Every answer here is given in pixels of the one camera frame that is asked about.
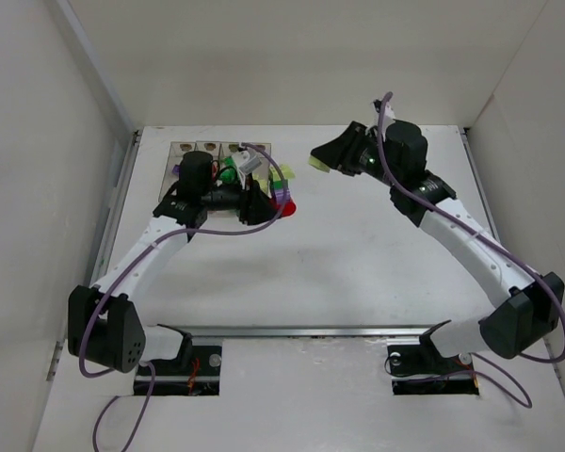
red object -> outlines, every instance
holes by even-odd
[[[199,368],[201,367],[201,362],[199,358],[195,358],[195,361],[192,362],[192,374],[188,377],[188,395],[192,392],[192,388],[195,386],[195,379],[197,378],[197,374],[199,373]]]
[[[274,205],[274,207],[276,207],[276,210],[279,210],[281,208],[281,205],[276,203],[275,200],[270,198],[270,202],[272,202],[272,205]],[[293,202],[293,199],[289,199],[289,201],[287,201],[284,209],[282,210],[281,218],[291,217],[293,214],[295,214],[296,210],[298,210],[298,207]]]

white enclosure wall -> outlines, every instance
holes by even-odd
[[[0,452],[32,444],[114,133],[40,0],[0,0]]]
[[[137,125],[471,125],[545,0],[71,0]]]
[[[469,141],[503,242],[565,280],[565,0],[549,0]]]

yellow sponge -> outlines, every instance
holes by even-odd
[[[290,179],[295,179],[295,172],[293,172],[291,167],[289,167],[288,165],[280,165],[280,168],[284,179],[286,179],[287,181]],[[270,167],[270,176],[272,177],[272,180],[274,182],[278,182],[281,180],[281,176],[279,176],[279,173],[272,167]]]
[[[316,168],[317,170],[321,170],[321,171],[324,171],[324,172],[331,172],[331,169],[329,167],[327,167],[324,163],[322,163],[320,160],[318,160],[313,155],[310,155],[310,158],[308,159],[308,163],[311,166],[313,166],[314,168]]]

white table surface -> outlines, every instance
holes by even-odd
[[[156,206],[172,141],[272,143],[291,166],[298,210],[245,237],[197,235],[170,261],[144,300],[146,324],[430,325],[486,314],[483,291],[454,258],[399,214],[389,189],[307,165],[313,147],[344,126],[146,127],[121,214],[110,266],[136,242]],[[424,126],[428,167],[445,178],[487,226],[456,126]],[[204,227],[242,229],[234,218]]]
[[[274,157],[297,175],[291,193],[298,212],[251,237],[197,236],[149,291],[151,309],[140,308],[144,321],[407,325],[485,312],[481,290],[397,213],[384,186],[305,165],[314,146],[342,129],[146,128],[112,266],[146,225],[173,140],[272,142]],[[430,168],[485,224],[458,129],[424,132]],[[210,222],[240,227],[231,219]],[[493,358],[529,390],[528,411],[486,381],[481,396],[392,396],[383,340],[227,339],[223,347],[220,396],[154,397],[129,451],[565,452],[565,399],[550,365]],[[542,343],[530,351],[546,353]],[[132,380],[119,373],[84,379],[65,351],[34,451],[90,451],[98,413],[112,396],[130,395]],[[142,397],[131,396],[111,408],[101,450],[121,450],[141,405]]]

metal edge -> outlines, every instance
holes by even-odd
[[[94,237],[92,237],[92,242],[90,245],[90,253],[88,261],[86,263],[86,272],[84,279],[82,280],[82,284],[84,285],[90,284],[94,272],[94,267],[96,265],[97,256],[101,253],[101,245],[103,243],[105,229],[107,227],[109,214],[111,212],[111,197],[113,196],[113,193],[118,186],[125,157],[130,152],[130,143],[131,141],[129,141],[127,147],[123,149],[119,145],[119,142],[116,141],[113,152],[111,153],[110,165],[105,181],[105,193],[103,195],[99,217],[94,228]]]
[[[103,239],[101,240],[101,246],[96,256],[92,275],[89,279],[90,283],[93,283],[104,276],[106,269],[108,268],[111,253],[113,252],[113,246],[115,244],[115,237],[120,226],[121,212],[123,211],[123,205],[125,204],[125,198],[128,192],[128,187],[130,186],[130,180],[132,179],[134,165],[136,163],[139,137],[139,131],[136,131],[132,135],[132,139],[128,146],[128,152],[123,159],[119,180],[110,195],[109,216],[105,225],[105,230],[103,231]]]
[[[406,337],[418,336],[429,326],[273,326],[273,327],[175,327],[190,332],[194,337],[234,338],[234,339],[275,339],[275,338],[326,338],[326,337]]]
[[[463,128],[460,129],[460,138],[462,139],[462,146],[464,147],[464,151],[467,154],[467,160],[469,161],[471,172],[473,173],[473,177],[475,177],[477,192],[479,193],[479,198],[481,199],[481,203],[483,204],[483,211],[486,214],[486,219],[490,224],[492,236],[496,240],[500,241],[498,236],[498,230],[496,229],[496,223],[494,223],[493,221],[492,211],[490,210],[490,205],[488,204],[488,199],[486,198],[486,192],[483,189],[483,184],[481,184],[481,178],[479,177],[479,173],[477,172],[477,167],[475,165],[475,159],[473,158],[471,146],[469,146],[469,139],[467,137],[466,131]]]

